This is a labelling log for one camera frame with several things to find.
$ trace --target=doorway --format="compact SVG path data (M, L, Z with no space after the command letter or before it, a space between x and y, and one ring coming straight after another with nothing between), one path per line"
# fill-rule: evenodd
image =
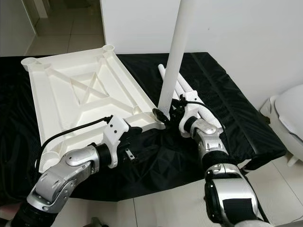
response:
M48 3L48 17L40 17L35 23L36 37L27 55L63 54L105 44L99 0L49 0Z

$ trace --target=black cloth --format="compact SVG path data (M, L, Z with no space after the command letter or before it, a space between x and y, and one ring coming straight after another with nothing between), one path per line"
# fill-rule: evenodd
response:
M158 64L168 54L119 54L155 105L162 79ZM25 57L0 58L0 205L24 200L35 183L32 175L39 154L39 132ZM225 70L208 54L185 53L180 73L226 127L222 140L231 159L254 170L285 154L286 148L249 103ZM204 177L196 144L178 130L149 130L132 138L134 163L102 169L81 183L73 197L118 201L171 189Z

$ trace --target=robotic hand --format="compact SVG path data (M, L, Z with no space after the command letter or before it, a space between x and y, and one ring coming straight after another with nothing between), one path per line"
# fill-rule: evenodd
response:
M130 160L134 159L124 139L127 133L132 133L130 126L122 118L113 116L104 129L101 144L93 143L63 155L58 164L41 175L27 202L21 205L6 226L50 227L78 184L97 173L101 167L117 166L117 152L124 152Z
M181 103L186 106L179 130L183 137L191 137L198 144L205 172L206 211L210 220L226 227L272 226L258 219L257 197L231 161L220 139L223 126L218 119L203 105L196 91L184 93ZM198 110L203 113L199 119Z

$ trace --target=tiled floor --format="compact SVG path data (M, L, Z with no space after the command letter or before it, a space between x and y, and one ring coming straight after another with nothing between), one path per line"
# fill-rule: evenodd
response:
M99 0L87 8L68 9L63 0L50 0L49 18L36 24L37 37L27 55L52 55L83 51L105 44Z
M303 220L303 162L287 166L278 158L248 174L270 222ZM69 199L53 227L81 227L91 217L110 227L219 227L207 217L204 180L172 190L116 202Z

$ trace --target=white plastic tube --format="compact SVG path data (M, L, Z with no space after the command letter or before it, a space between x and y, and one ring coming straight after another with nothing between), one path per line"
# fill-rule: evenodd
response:
M170 47L169 59L167 61L167 70L158 104L158 109L161 110L168 118L169 108L187 42L189 25L193 19L196 6L197 0L181 0L180 2L174 36Z
M186 80L183 78L183 76L179 73L178 75L178 81L177 81L181 87L183 88L183 90L185 92L189 92L192 91L193 89L191 88L191 86L186 82Z

